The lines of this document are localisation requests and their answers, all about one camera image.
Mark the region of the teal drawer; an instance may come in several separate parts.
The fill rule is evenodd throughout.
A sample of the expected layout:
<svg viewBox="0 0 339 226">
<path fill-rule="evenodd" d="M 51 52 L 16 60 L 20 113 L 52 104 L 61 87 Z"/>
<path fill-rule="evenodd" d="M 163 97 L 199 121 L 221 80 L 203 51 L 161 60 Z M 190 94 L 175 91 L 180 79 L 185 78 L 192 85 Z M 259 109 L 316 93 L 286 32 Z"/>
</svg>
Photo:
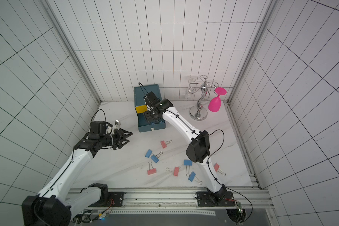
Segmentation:
<svg viewBox="0 0 339 226">
<path fill-rule="evenodd" d="M 143 113 L 137 114 L 137 128 L 138 128 L 139 132 L 161 130 L 161 129 L 166 128 L 166 122 L 164 120 L 163 123 L 149 124 L 149 123 L 146 122 Z"/>
</svg>

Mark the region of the yellow top drawer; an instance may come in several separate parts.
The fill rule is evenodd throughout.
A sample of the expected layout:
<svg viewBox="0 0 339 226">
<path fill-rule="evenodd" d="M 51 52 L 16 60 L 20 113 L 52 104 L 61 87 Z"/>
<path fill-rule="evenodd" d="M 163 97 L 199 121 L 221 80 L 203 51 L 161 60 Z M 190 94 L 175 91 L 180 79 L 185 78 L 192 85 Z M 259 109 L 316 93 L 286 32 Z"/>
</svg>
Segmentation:
<svg viewBox="0 0 339 226">
<path fill-rule="evenodd" d="M 137 114 L 142 114 L 147 111 L 147 106 L 146 105 L 138 105 L 135 106 L 135 110 Z"/>
</svg>

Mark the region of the blue clip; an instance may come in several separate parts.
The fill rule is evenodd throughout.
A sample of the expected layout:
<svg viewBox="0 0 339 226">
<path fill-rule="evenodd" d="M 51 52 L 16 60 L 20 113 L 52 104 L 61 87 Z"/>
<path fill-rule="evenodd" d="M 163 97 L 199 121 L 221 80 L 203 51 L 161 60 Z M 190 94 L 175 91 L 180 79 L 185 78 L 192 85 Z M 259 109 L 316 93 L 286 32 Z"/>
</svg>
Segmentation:
<svg viewBox="0 0 339 226">
<path fill-rule="evenodd" d="M 190 175 L 190 168 L 192 166 L 192 161 L 191 160 L 184 160 L 183 161 L 183 165 L 186 167 L 186 175 L 189 176 Z"/>
<path fill-rule="evenodd" d="M 191 182 L 197 182 L 198 184 L 202 185 L 203 182 L 197 178 L 196 173 L 194 171 L 192 171 L 188 177 L 188 180 Z"/>
<path fill-rule="evenodd" d="M 151 149 L 149 149 L 149 150 L 146 152 L 145 157 L 146 157 L 146 158 L 150 158 L 152 155 L 153 155 L 153 152 L 152 152 Z"/>
<path fill-rule="evenodd" d="M 151 156 L 151 159 L 155 162 L 155 163 L 158 163 L 159 162 L 159 157 L 163 154 L 163 152 L 160 152 L 159 154 L 157 155 L 152 155 Z"/>
</svg>

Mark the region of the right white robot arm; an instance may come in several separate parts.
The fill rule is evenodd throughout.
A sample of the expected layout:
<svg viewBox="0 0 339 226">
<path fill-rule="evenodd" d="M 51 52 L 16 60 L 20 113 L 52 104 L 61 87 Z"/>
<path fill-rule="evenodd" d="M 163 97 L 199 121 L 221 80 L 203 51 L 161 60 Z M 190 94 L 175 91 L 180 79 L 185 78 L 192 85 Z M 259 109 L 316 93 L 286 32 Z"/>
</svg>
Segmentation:
<svg viewBox="0 0 339 226">
<path fill-rule="evenodd" d="M 187 141 L 186 155 L 193 163 L 197 163 L 203 174 L 202 184 L 209 192 L 210 202 L 219 205 L 224 199 L 227 188 L 220 182 L 211 161 L 210 134 L 200 131 L 191 125 L 167 99 L 160 100 L 156 96 L 144 96 L 147 111 L 144 117 L 148 122 L 165 120 L 170 123 Z"/>
</svg>

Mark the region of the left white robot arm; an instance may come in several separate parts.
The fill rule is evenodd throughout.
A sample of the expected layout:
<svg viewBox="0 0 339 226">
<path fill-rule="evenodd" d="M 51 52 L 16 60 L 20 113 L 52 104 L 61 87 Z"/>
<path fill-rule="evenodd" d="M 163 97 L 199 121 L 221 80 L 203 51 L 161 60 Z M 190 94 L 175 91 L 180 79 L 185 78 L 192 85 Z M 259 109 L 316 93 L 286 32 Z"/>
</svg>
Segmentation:
<svg viewBox="0 0 339 226">
<path fill-rule="evenodd" d="M 129 142 L 132 132 L 114 129 L 86 133 L 73 148 L 71 157 L 54 178 L 35 196 L 23 201 L 22 213 L 26 226 L 68 226 L 72 218 L 91 205 L 106 206 L 112 201 L 106 184 L 91 184 L 75 197 L 67 195 L 98 151 L 104 148 L 121 149 Z"/>
</svg>

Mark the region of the metal spoon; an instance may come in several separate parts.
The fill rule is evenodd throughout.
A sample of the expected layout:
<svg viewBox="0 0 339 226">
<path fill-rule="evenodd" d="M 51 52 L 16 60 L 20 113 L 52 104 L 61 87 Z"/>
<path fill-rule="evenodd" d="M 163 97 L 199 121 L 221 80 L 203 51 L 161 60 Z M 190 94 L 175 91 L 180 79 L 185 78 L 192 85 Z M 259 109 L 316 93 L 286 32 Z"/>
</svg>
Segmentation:
<svg viewBox="0 0 339 226">
<path fill-rule="evenodd" d="M 115 126 L 116 126 L 117 128 L 119 128 L 119 127 L 121 126 L 121 122 L 120 122 L 119 120 L 116 120 L 116 121 L 115 121 Z"/>
</svg>

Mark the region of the clear wine glass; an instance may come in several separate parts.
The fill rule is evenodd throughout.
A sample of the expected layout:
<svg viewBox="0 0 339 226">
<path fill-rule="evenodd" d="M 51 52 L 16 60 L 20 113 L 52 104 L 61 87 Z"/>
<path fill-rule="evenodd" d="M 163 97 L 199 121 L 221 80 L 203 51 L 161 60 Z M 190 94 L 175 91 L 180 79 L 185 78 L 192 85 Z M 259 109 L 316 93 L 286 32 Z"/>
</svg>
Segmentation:
<svg viewBox="0 0 339 226">
<path fill-rule="evenodd" d="M 185 100 L 190 101 L 195 98 L 195 93 L 197 91 L 197 84 L 198 84 L 198 79 L 190 76 L 187 80 L 188 82 L 188 88 L 186 89 L 185 92 Z"/>
</svg>

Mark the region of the chrome glass rack stand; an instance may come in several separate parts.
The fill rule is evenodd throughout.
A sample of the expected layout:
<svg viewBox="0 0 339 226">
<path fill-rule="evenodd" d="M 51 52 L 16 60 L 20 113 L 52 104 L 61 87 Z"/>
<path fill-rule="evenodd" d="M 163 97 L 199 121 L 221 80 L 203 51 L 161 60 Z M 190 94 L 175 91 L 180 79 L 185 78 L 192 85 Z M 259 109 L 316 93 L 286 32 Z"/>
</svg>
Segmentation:
<svg viewBox="0 0 339 226">
<path fill-rule="evenodd" d="M 210 88 L 217 88 L 219 84 L 215 81 L 209 81 L 207 75 L 200 75 L 197 91 L 201 92 L 200 98 L 198 99 L 196 106 L 190 109 L 190 116 L 196 121 L 203 121 L 207 118 L 208 112 L 203 106 L 204 101 L 208 101 L 211 97 Z"/>
</svg>

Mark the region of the pink clip front left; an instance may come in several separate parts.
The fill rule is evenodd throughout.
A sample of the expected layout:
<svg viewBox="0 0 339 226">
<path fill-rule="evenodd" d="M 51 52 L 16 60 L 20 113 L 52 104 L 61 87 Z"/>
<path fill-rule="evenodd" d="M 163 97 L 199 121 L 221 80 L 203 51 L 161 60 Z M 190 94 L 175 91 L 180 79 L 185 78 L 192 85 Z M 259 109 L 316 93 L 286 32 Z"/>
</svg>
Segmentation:
<svg viewBox="0 0 339 226">
<path fill-rule="evenodd" d="M 156 168 L 153 167 L 152 162 L 149 162 L 148 164 L 149 164 L 149 169 L 147 171 L 147 174 L 153 175 L 153 174 L 157 173 L 157 170 L 156 170 Z"/>
</svg>

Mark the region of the pink clip lower centre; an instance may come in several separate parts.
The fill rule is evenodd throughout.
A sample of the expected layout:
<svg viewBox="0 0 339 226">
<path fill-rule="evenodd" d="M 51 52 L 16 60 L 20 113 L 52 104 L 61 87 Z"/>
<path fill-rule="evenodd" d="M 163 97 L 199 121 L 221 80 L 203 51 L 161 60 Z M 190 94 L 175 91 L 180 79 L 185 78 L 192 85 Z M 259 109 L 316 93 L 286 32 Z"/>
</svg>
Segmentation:
<svg viewBox="0 0 339 226">
<path fill-rule="evenodd" d="M 173 176 L 177 177 L 179 175 L 180 167 L 175 167 L 173 169 L 166 168 L 166 171 L 172 172 Z"/>
</svg>

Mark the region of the pink plastic wine glass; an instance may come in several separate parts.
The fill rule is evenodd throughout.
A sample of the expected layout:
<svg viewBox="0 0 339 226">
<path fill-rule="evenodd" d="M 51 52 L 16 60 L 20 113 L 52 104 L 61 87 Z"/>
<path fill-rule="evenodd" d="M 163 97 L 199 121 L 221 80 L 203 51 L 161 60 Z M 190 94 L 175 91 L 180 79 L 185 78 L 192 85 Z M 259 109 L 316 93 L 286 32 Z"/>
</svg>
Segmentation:
<svg viewBox="0 0 339 226">
<path fill-rule="evenodd" d="M 218 112 L 221 108 L 221 96 L 225 96 L 227 94 L 227 91 L 226 89 L 222 88 L 222 87 L 217 87 L 215 90 L 214 90 L 214 93 L 216 94 L 216 97 L 214 97 L 209 106 L 208 106 L 208 109 L 211 111 L 211 112 Z"/>
</svg>

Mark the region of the pink clip far right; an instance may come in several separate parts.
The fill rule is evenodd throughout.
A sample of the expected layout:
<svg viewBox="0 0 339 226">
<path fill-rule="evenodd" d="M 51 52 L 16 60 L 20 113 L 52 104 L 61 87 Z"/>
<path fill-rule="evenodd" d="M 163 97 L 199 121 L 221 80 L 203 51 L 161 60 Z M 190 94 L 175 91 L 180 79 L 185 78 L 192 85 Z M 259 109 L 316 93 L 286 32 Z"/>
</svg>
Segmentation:
<svg viewBox="0 0 339 226">
<path fill-rule="evenodd" d="M 214 169 L 217 173 L 220 173 L 222 176 L 226 176 L 226 173 L 220 168 L 220 165 L 218 163 L 215 163 Z"/>
</svg>

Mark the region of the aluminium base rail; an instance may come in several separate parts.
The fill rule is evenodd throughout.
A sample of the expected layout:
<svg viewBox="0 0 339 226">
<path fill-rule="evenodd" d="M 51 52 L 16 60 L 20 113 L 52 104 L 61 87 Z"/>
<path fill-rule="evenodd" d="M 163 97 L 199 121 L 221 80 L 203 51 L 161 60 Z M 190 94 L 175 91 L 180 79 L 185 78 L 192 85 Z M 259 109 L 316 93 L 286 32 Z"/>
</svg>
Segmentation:
<svg viewBox="0 0 339 226">
<path fill-rule="evenodd" d="M 86 210 L 93 214 L 200 214 L 214 215 L 217 209 L 245 210 L 246 216 L 255 209 L 273 209 L 269 192 L 252 187 L 239 187 L 229 192 L 219 204 L 212 204 L 206 190 L 191 188 L 119 188 L 109 189 L 110 201 Z"/>
</svg>

